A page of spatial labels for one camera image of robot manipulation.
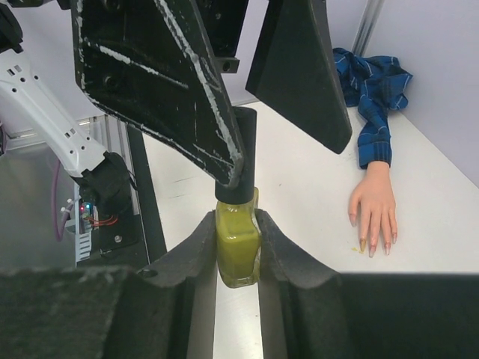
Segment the screw hole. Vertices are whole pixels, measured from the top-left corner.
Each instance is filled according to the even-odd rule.
[[[144,279],[148,279],[156,277],[158,275],[158,272],[154,271],[153,269],[142,269],[138,272],[138,274],[141,275]]]
[[[231,69],[231,64],[229,62],[225,62],[223,64],[223,71],[227,73],[230,69]]]

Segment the black cylinder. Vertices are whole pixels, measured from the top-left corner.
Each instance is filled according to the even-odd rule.
[[[216,183],[215,196],[220,202],[227,204],[244,204],[254,196],[254,158],[256,156],[256,116],[252,108],[235,107],[239,133],[245,149],[244,165],[236,188],[225,188]]]

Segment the finger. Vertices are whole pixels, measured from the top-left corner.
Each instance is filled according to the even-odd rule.
[[[356,227],[356,223],[358,220],[358,207],[360,198],[361,195],[359,194],[359,191],[355,189],[353,194],[351,195],[350,207],[348,209],[348,213],[350,214],[350,222],[353,227]]]
[[[366,238],[369,230],[369,223],[371,218],[371,210],[369,207],[361,208],[361,235],[359,236],[359,244],[361,245],[361,253],[366,249]]]
[[[371,213],[370,235],[371,240],[369,244],[369,257],[374,257],[376,253],[377,242],[379,238],[379,229],[381,228],[381,211],[375,209]]]
[[[384,211],[381,216],[381,230],[384,237],[384,249],[386,256],[391,253],[391,224],[389,223],[389,213]]]
[[[392,242],[396,243],[396,241],[397,241],[397,222],[396,222],[396,211],[394,209],[389,210],[389,223],[391,224]]]

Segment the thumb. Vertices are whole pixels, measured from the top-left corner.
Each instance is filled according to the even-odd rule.
[[[353,227],[356,227],[356,220],[357,220],[357,217],[358,217],[358,207],[359,207],[360,199],[361,199],[361,192],[359,191],[358,188],[356,188],[353,191],[353,194],[351,194],[350,207],[348,209],[348,213],[350,215],[351,225]]]

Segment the yellow object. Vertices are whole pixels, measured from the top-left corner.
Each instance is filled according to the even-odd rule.
[[[261,232],[254,210],[259,191],[245,204],[216,205],[219,274],[230,288],[255,284],[260,277]]]

